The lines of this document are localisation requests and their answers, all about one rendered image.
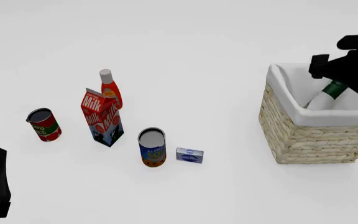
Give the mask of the wicker basket with white liner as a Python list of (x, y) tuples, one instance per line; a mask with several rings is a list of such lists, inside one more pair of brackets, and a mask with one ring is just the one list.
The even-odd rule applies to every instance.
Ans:
[(306, 105), (331, 83), (307, 63), (268, 68), (259, 123), (278, 164), (351, 163), (358, 158), (358, 94), (346, 89), (326, 110)]

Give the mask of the red tomato sauce can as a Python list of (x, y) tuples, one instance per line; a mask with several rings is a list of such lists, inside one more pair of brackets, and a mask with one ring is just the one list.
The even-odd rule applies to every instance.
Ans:
[(54, 141), (62, 133), (57, 120), (48, 108), (39, 108), (32, 111), (26, 121), (31, 124), (41, 141)]

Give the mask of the white green-capped dressing bottle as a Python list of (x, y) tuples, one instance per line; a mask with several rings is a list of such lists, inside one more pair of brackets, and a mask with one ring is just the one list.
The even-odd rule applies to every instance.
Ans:
[(347, 85), (333, 80), (310, 100), (304, 108), (313, 111), (331, 110), (336, 98), (346, 91), (347, 88)]

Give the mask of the red milk carton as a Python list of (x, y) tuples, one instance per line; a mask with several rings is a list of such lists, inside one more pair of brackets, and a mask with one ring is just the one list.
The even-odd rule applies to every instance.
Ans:
[(124, 134), (115, 96), (108, 97), (87, 88), (81, 109), (95, 141), (111, 147)]

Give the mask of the blue soup can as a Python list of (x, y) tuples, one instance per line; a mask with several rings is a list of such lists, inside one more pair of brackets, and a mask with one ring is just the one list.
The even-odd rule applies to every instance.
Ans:
[(138, 135), (142, 162), (148, 167), (161, 166), (166, 158), (165, 133), (155, 127), (145, 128)]

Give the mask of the small blue-grey printed box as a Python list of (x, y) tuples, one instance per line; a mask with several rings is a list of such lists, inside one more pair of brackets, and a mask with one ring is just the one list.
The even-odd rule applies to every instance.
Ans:
[(197, 151), (193, 149), (184, 149), (181, 147), (176, 149), (176, 159), (179, 161), (201, 164), (203, 161), (203, 154), (203, 151)]

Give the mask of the orange bottle with white cap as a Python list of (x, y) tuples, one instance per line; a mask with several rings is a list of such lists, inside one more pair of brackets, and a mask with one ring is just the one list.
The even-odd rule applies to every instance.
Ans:
[(109, 69), (105, 68), (100, 70), (99, 76), (101, 77), (101, 91), (102, 94), (117, 99), (117, 108), (120, 110), (122, 108), (123, 100), (121, 93), (116, 85), (116, 82), (112, 78), (112, 73)]

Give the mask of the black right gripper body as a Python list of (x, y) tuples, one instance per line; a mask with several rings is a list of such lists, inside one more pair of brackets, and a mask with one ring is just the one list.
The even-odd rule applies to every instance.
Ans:
[(349, 88), (358, 88), (354, 78), (358, 54), (347, 54), (329, 61), (329, 54), (313, 55), (308, 72), (314, 79), (328, 78), (344, 83)]

